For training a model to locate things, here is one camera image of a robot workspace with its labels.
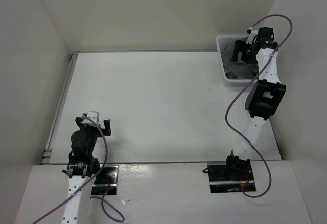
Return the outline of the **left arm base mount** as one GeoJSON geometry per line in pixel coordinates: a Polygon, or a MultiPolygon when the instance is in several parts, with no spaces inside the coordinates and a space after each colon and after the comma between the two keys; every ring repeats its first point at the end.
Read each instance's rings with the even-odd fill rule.
{"type": "Polygon", "coordinates": [[[118,173],[118,165],[106,165],[93,183],[91,196],[116,195],[118,173]]]}

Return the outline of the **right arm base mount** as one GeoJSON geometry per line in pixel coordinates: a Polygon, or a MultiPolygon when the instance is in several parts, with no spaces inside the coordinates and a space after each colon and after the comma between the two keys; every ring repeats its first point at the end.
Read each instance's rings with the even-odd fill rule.
{"type": "Polygon", "coordinates": [[[225,164],[208,164],[202,170],[208,175],[211,193],[256,192],[252,168],[247,172],[228,169],[225,164]]]}

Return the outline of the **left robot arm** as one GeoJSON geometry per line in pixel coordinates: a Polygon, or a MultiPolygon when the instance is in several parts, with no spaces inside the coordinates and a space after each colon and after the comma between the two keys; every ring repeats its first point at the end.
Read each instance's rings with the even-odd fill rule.
{"type": "Polygon", "coordinates": [[[62,223],[86,223],[93,184],[100,180],[102,168],[92,156],[98,138],[111,135],[110,120],[99,124],[100,114],[89,111],[75,122],[79,130],[71,135],[71,152],[68,156],[68,194],[62,223]]]}

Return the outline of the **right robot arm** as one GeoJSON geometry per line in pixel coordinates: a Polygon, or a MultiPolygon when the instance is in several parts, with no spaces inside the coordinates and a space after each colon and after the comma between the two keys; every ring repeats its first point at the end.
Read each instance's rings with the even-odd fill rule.
{"type": "Polygon", "coordinates": [[[262,127],[275,114],[285,92],[277,73],[278,44],[270,27],[249,29],[246,40],[237,40],[227,63],[229,74],[237,79],[248,79],[251,89],[245,110],[250,120],[245,132],[239,133],[243,139],[236,153],[226,159],[223,175],[229,180],[248,180],[250,156],[257,150],[256,144],[262,127]]]}

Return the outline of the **grey pleated skirt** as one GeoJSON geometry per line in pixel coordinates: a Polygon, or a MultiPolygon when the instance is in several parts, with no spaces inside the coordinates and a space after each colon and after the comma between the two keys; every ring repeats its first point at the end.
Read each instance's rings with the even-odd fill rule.
{"type": "Polygon", "coordinates": [[[242,80],[253,79],[258,74],[257,64],[246,64],[243,62],[233,62],[231,60],[234,43],[228,43],[223,51],[221,51],[221,58],[225,76],[228,79],[242,80]]]}

